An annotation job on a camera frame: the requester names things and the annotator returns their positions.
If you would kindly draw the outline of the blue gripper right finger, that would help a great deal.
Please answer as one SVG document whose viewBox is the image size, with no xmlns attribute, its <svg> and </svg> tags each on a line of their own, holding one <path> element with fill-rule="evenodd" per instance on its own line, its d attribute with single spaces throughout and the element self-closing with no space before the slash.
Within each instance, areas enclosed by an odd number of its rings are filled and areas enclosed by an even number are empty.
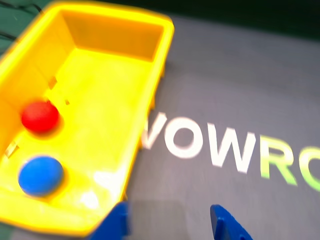
<svg viewBox="0 0 320 240">
<path fill-rule="evenodd" d="M 253 240 L 230 212 L 219 204 L 210 207 L 210 219 L 215 240 Z"/>
</svg>

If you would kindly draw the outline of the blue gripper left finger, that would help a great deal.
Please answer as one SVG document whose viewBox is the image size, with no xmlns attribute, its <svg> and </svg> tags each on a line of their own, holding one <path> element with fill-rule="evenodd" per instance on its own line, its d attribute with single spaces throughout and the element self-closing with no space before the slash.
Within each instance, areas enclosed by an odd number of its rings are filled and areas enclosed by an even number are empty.
<svg viewBox="0 0 320 240">
<path fill-rule="evenodd" d="M 126 201 L 117 203 L 99 227 L 92 233 L 91 240 L 123 240 L 129 235 L 129 209 Z"/>
</svg>

